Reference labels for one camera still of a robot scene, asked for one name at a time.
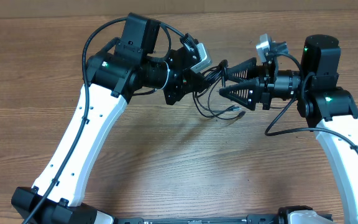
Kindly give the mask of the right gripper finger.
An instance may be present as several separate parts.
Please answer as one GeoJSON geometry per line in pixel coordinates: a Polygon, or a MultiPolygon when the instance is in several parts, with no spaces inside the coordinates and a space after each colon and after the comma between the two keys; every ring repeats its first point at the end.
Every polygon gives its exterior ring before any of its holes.
{"type": "Polygon", "coordinates": [[[258,78],[252,78],[235,85],[226,86],[219,90],[219,94],[231,101],[235,101],[245,108],[254,111],[260,101],[262,88],[258,78]]]}
{"type": "Polygon", "coordinates": [[[257,78],[258,76],[257,59],[252,57],[234,67],[227,68],[225,79],[240,83],[245,80],[257,78]]]}

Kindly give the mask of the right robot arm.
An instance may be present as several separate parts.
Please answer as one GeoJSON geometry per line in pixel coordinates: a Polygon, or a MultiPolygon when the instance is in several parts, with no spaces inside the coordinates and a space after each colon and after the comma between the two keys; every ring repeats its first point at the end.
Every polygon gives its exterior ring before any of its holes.
{"type": "Polygon", "coordinates": [[[249,110],[269,110],[275,98],[296,104],[329,161],[341,196],[344,220],[358,223],[358,107],[337,85],[341,48],[337,38],[315,34],[305,39],[296,70],[280,70],[279,57],[289,57],[285,42],[261,35],[257,58],[226,69],[219,93],[249,110]]]}

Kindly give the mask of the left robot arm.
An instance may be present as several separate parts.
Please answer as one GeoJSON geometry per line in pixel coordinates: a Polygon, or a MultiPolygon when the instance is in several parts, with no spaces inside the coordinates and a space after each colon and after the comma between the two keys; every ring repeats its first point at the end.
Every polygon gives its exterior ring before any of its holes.
{"type": "Polygon", "coordinates": [[[31,187],[18,187],[12,206],[25,223],[113,223],[114,217],[84,203],[91,170],[114,123],[142,88],[162,90],[173,105],[207,87],[202,71],[211,57],[201,42],[180,34],[181,47],[154,57],[158,33],[173,27],[130,13],[123,33],[95,55],[82,55],[84,84],[57,150],[31,187]]]}

